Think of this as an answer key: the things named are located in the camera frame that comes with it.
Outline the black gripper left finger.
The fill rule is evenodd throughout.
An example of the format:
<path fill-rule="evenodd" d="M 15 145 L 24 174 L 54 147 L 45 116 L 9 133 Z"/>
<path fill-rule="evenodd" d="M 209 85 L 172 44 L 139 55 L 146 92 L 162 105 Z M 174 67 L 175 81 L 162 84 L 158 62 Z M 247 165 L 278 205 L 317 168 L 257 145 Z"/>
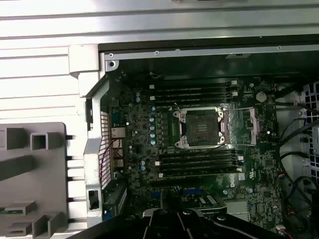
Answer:
<path fill-rule="evenodd" d="M 75 239 L 184 239 L 186 229 L 177 213 L 151 209 L 142 219 L 119 215 L 74 234 Z"/>

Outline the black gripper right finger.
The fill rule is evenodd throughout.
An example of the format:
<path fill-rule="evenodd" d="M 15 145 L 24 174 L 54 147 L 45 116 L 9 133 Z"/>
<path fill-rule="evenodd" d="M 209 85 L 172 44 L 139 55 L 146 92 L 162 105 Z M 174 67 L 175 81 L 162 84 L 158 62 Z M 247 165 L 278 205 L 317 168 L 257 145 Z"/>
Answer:
<path fill-rule="evenodd" d="M 180 213 L 181 223 L 191 239 L 282 239 L 283 236 L 230 214 L 206 218 L 200 211 Z"/>

